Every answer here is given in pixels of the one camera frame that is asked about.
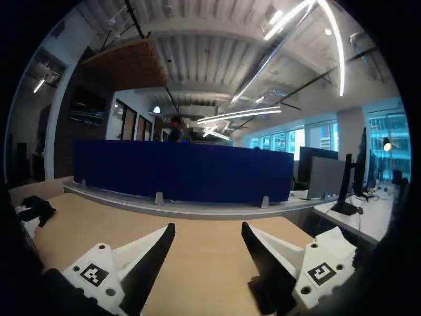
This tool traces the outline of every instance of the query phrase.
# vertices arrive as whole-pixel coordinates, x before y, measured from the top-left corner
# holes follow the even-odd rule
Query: ceiling
[[[195,114],[203,111],[202,116],[228,111],[229,101],[238,86],[271,45],[270,41],[264,40],[271,28],[268,23],[271,16],[276,10],[287,13],[298,3],[294,0],[131,1],[143,33],[151,32],[176,104],[186,111],[189,106],[194,107]],[[329,2],[329,5],[338,21],[347,60],[357,54],[349,37],[363,30],[336,4]],[[86,0],[77,10],[103,40],[111,31],[106,46],[111,42],[109,47],[139,39],[123,0]],[[321,8],[316,8],[230,111],[255,106],[254,100],[270,89],[292,92],[337,66],[335,38],[325,35],[326,28],[330,28],[330,24]],[[361,45],[363,50],[374,46],[368,37]],[[320,80],[285,101],[301,111],[283,106],[282,113],[259,116],[247,123],[246,129],[235,131],[232,137],[398,95],[379,53],[376,53],[376,61],[384,83],[373,79],[364,61],[357,60],[346,67],[344,97],[337,96],[338,75],[333,72],[329,78],[331,83]],[[159,105],[164,114],[175,114],[165,89],[140,89],[136,93]],[[262,105],[271,105],[279,98],[279,95],[270,93]],[[230,126],[239,126],[245,121],[237,119]]]

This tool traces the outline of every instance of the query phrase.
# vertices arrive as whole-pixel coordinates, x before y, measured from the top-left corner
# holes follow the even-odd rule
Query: wooden desk
[[[258,272],[241,237],[242,221],[169,219],[70,193],[50,203],[57,214],[34,238],[48,268],[63,271],[98,242],[116,248],[173,222],[175,238],[142,315],[260,315],[247,285]],[[285,218],[247,222],[300,247],[310,242]]]

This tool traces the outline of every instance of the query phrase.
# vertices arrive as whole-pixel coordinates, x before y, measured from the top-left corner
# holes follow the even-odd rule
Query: white desk
[[[355,196],[346,199],[346,202],[354,204],[355,206],[360,206],[364,211],[364,214],[362,215],[356,213],[348,216],[330,210],[335,202],[315,205],[313,211],[336,225],[376,244],[386,234],[393,204],[393,195],[389,195],[387,192],[380,190],[376,192],[376,195],[379,195],[385,200],[378,199],[377,201],[374,201],[374,199],[370,199],[367,203],[365,200],[358,200]]]

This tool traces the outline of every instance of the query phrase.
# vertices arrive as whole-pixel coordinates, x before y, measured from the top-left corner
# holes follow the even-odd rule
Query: blue privacy panel
[[[77,141],[74,181],[165,199],[261,203],[287,201],[294,155],[190,143]]]

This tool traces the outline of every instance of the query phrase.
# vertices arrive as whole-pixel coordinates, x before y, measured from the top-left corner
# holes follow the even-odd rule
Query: ceiling light
[[[272,113],[280,113],[280,112],[281,112],[280,106],[255,108],[255,109],[252,109],[252,110],[232,112],[232,113],[226,113],[226,114],[202,118],[200,120],[197,120],[197,124],[204,124],[204,123],[222,121],[222,120],[227,120],[227,119],[235,119],[237,117],[262,115],[262,114],[272,114]]]
[[[307,7],[308,5],[312,5],[315,0],[304,0],[287,14],[285,14],[278,23],[275,24],[274,27],[265,35],[264,39],[268,41],[272,38],[277,32],[280,32],[281,28],[283,28],[291,19],[293,19],[302,9]]]
[[[323,11],[326,13],[327,18],[332,26],[333,33],[335,34],[336,45],[338,47],[339,55],[339,96],[344,95],[344,86],[345,86],[345,56],[344,56],[344,47],[342,45],[342,39],[340,37],[338,23],[336,22],[335,16],[333,15],[332,10],[327,4],[326,0],[317,0],[319,5],[322,7]]]
[[[387,152],[392,149],[392,143],[390,142],[388,137],[385,137],[383,141],[383,149]]]
[[[263,101],[263,99],[265,98],[265,96],[263,95],[263,96],[261,96],[260,98],[258,98],[256,101],[254,101],[254,102],[256,102],[256,103],[260,103],[261,101]]]
[[[282,12],[281,10],[276,11],[273,17],[270,19],[269,24],[275,24],[283,15],[283,13],[284,12]]]
[[[208,133],[208,134],[210,134],[210,135],[213,135],[213,136],[219,137],[219,138],[221,138],[221,139],[224,139],[224,140],[226,140],[226,141],[229,141],[229,137],[228,137],[228,136],[225,136],[225,135],[222,135],[222,134],[219,134],[219,133],[213,132],[213,131],[207,131],[207,133]]]
[[[38,89],[39,89],[39,88],[41,88],[41,86],[44,84],[44,82],[45,82],[45,79],[42,79],[42,80],[38,83],[38,85],[36,86],[36,88],[35,88],[35,90],[34,90],[34,93],[36,93],[36,92],[38,91]]]
[[[213,132],[213,131],[214,131],[214,130],[216,130],[217,128],[218,128],[218,125],[215,125],[215,126],[213,126],[213,127],[211,127],[211,128],[206,128],[206,129],[205,129],[205,133],[203,134],[203,137],[206,137],[207,135],[209,135],[208,131]]]

